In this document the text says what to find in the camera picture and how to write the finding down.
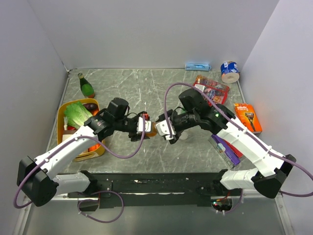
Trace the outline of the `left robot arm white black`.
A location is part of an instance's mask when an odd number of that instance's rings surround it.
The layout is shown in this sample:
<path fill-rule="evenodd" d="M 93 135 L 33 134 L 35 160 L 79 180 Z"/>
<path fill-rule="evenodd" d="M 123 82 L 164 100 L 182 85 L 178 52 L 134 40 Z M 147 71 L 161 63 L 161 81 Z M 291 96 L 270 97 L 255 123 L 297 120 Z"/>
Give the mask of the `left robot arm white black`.
<path fill-rule="evenodd" d="M 55 195 L 79 192 L 86 197 L 99 189 L 96 178 L 82 171 L 61 175 L 60 171 L 84 150 L 111 136 L 115 131 L 145 135 L 145 113 L 128 118 L 129 104 L 121 98 L 114 98 L 107 108 L 90 117 L 67 140 L 38 156 L 35 160 L 26 157 L 20 161 L 17 185 L 37 207 L 45 205 Z"/>

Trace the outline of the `orange juice bottle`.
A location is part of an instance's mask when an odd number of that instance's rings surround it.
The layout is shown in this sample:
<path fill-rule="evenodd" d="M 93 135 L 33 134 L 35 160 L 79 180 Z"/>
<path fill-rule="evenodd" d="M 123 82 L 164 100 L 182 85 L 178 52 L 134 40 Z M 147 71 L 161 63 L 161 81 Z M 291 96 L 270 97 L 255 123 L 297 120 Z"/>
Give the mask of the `orange juice bottle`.
<path fill-rule="evenodd" d="M 152 131 L 151 131 L 150 133 L 146 133 L 145 135 L 146 135 L 147 137 L 154 137 L 154 136 L 157 135 L 157 134 L 158 134 L 158 132 L 157 132 L 157 129 L 156 129 L 156 123 L 153 122 L 153 123 L 152 123 Z"/>

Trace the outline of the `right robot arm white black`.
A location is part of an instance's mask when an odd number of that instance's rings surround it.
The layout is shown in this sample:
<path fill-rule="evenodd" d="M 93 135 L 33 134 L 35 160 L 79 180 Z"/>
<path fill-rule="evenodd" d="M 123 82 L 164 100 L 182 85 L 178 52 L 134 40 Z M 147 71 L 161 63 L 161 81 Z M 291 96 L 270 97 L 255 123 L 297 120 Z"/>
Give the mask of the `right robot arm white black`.
<path fill-rule="evenodd" d="M 275 198 L 292 170 L 291 162 L 296 159 L 287 155 L 287 161 L 283 161 L 281 153 L 263 143 L 229 109 L 221 104 L 209 105 L 198 91 L 187 89 L 179 99 L 185 113 L 179 115 L 169 110 L 156 121 L 156 129 L 162 137 L 174 144 L 184 130 L 199 126 L 230 143 L 255 166 L 249 170 L 220 171 L 214 191 L 225 195 L 237 188 L 255 189 L 267 198 Z"/>

